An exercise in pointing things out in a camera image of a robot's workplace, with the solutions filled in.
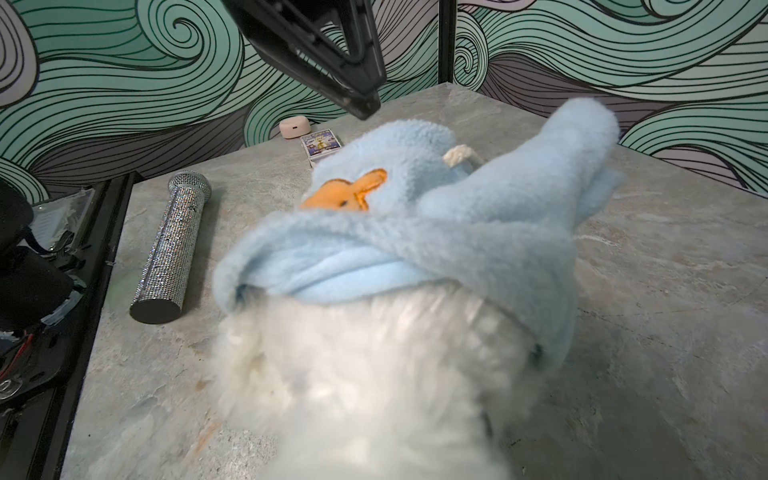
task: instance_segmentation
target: silver microphone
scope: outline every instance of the silver microphone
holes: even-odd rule
[[[181,171],[168,181],[170,199],[163,213],[130,313],[142,323],[168,323],[181,316],[203,206],[210,199],[208,180]]]

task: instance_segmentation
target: white dog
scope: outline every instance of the white dog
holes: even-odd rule
[[[371,148],[404,128],[418,132]],[[280,437],[261,478],[510,478],[494,435],[568,350],[572,234],[621,181],[604,168],[617,123],[569,101],[477,171],[442,161],[445,132],[401,122],[352,142],[318,165],[308,210],[268,220],[217,268],[230,315],[213,391],[231,422]]]

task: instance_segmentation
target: gray marble table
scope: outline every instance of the gray marble table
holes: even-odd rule
[[[452,85],[329,122],[342,141],[398,118],[453,128],[491,158],[543,118]],[[581,295],[568,360],[505,440],[520,478],[765,478],[768,469],[768,200],[617,147],[628,175],[578,231]],[[309,185],[298,141],[194,166],[210,179],[184,316],[128,315],[167,201],[168,176],[136,185],[62,478],[247,479],[275,439],[222,425],[205,365],[222,318],[217,261]]]

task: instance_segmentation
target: white fur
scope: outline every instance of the white fur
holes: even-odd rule
[[[212,366],[231,422],[280,437],[264,480],[507,480],[486,435],[535,399],[535,345],[456,283],[334,306],[250,293]]]

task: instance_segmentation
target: fuzzy light blue hat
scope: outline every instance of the fuzzy light blue hat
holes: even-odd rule
[[[317,165],[304,205],[327,208],[271,214],[227,254],[216,300],[233,312],[243,286],[327,304],[456,280],[514,313],[559,364],[576,311],[573,232],[621,184],[604,166],[618,134],[607,108],[570,100],[472,171],[443,160],[449,129],[384,125]]]

